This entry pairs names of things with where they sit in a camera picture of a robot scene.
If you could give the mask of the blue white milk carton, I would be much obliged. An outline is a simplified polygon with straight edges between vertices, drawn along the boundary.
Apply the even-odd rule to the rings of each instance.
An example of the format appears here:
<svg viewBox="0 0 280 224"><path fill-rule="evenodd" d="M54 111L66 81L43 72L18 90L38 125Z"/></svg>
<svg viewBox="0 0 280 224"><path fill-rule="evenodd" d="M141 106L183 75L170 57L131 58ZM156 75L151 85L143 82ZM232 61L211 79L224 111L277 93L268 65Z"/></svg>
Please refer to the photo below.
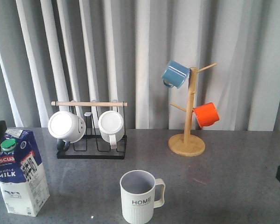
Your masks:
<svg viewBox="0 0 280 224"><path fill-rule="evenodd" d="M0 190L8 213L36 217L49 188L31 130L7 129L0 143Z"/></svg>

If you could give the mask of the white HOME mug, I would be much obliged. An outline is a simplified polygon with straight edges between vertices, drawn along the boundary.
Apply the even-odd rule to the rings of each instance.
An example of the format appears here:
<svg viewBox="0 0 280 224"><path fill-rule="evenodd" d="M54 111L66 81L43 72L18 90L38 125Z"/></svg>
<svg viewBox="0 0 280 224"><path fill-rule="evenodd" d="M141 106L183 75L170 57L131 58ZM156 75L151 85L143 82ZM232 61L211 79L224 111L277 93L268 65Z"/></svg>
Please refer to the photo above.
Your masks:
<svg viewBox="0 0 280 224"><path fill-rule="evenodd" d="M164 205L165 182L144 170L131 170L120 181L123 218L130 224L146 224L154 209Z"/></svg>

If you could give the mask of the white smiley mug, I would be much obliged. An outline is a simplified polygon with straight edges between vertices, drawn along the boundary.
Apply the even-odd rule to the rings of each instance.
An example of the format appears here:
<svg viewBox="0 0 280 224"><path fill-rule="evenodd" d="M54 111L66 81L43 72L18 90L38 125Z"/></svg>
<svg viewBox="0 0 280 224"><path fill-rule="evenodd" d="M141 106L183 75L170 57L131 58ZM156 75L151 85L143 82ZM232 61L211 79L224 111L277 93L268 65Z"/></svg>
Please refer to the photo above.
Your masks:
<svg viewBox="0 0 280 224"><path fill-rule="evenodd" d="M57 139L57 150L66 151L70 143L82 139L86 131L86 123L71 112L59 111L50 117L48 130Z"/></svg>

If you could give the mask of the grey curtain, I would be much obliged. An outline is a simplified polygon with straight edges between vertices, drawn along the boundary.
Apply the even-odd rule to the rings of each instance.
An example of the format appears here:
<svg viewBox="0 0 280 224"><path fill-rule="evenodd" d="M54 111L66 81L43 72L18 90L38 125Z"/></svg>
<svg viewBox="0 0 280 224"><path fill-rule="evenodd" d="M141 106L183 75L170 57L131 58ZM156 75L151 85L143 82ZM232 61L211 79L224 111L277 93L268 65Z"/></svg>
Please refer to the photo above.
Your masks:
<svg viewBox="0 0 280 224"><path fill-rule="evenodd" d="M45 127L58 101L127 102L126 126L182 129L187 86L212 130L280 131L280 0L0 0L0 120Z"/></svg>

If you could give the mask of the orange enamel mug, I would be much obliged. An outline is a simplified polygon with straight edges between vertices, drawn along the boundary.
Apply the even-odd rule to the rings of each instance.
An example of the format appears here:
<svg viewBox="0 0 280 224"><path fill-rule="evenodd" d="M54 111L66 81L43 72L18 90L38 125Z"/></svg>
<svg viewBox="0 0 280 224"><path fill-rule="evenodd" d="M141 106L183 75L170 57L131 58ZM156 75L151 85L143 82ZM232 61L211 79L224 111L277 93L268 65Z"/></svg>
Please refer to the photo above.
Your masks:
<svg viewBox="0 0 280 224"><path fill-rule="evenodd" d="M194 108L193 112L200 127L211 126L220 119L213 102L200 105Z"/></svg>

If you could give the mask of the wooden mug tree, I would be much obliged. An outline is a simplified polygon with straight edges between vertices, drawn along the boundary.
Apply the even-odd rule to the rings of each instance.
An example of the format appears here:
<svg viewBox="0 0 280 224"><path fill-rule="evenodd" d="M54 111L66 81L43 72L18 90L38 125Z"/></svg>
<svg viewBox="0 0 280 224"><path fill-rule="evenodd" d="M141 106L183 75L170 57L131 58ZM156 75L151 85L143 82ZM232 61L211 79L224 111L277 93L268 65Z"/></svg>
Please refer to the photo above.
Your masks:
<svg viewBox="0 0 280 224"><path fill-rule="evenodd" d="M197 67L190 68L187 103L185 109L186 118L184 133L173 135L168 140L168 147L172 152L178 155L188 157L198 156L202 154L205 150L204 141L201 138L191 134L193 105L196 93L196 78L199 72L209 69L216 65L216 63L213 63L200 69Z"/></svg>

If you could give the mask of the white ribbed mug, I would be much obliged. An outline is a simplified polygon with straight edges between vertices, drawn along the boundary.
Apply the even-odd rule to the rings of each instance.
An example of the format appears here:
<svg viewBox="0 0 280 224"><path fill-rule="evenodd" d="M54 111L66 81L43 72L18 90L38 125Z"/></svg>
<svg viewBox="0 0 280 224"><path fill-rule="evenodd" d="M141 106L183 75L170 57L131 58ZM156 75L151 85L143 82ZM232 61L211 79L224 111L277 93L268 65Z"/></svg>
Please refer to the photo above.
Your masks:
<svg viewBox="0 0 280 224"><path fill-rule="evenodd" d="M103 140L111 149L116 149L117 142L124 136L123 117L116 111L106 111L99 117L98 126Z"/></svg>

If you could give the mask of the blue enamel mug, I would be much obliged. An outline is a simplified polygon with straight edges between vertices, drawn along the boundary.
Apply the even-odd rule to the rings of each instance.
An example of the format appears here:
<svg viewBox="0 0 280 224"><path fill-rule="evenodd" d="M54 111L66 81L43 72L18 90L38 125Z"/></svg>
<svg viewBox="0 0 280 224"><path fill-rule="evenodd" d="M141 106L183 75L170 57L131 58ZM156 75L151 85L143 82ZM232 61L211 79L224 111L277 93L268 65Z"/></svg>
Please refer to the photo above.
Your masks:
<svg viewBox="0 0 280 224"><path fill-rule="evenodd" d="M176 87L179 89L190 74L190 68L170 60L163 72L161 78L168 88Z"/></svg>

